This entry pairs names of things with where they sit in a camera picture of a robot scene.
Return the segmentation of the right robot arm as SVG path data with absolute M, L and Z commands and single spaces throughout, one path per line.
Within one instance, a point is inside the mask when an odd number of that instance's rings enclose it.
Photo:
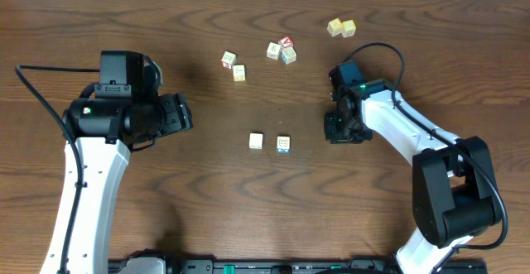
M 412 167 L 417 227 L 388 270 L 480 272 L 478 266 L 446 262 L 473 237 L 507 218 L 486 143 L 439 128 L 393 92 L 387 80 L 366 81 L 354 62 L 337 65 L 329 77 L 336 110 L 324 116 L 326 140 L 360 144 L 378 133 Z

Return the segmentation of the plain white block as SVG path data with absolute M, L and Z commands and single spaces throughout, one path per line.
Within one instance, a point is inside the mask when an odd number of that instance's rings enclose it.
M 251 132 L 249 135 L 248 146 L 250 149 L 262 149 L 263 148 L 263 134 Z

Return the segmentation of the blue X block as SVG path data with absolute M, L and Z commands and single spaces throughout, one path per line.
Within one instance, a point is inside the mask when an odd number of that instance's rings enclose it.
M 287 153 L 291 150 L 291 138 L 289 136 L 277 137 L 277 152 Z

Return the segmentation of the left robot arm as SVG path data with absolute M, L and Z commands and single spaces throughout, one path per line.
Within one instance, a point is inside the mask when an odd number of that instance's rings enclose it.
M 158 93 L 147 55 L 104 50 L 99 81 L 63 114 L 65 182 L 43 273 L 105 273 L 118 189 L 130 156 L 193 127 L 183 94 Z

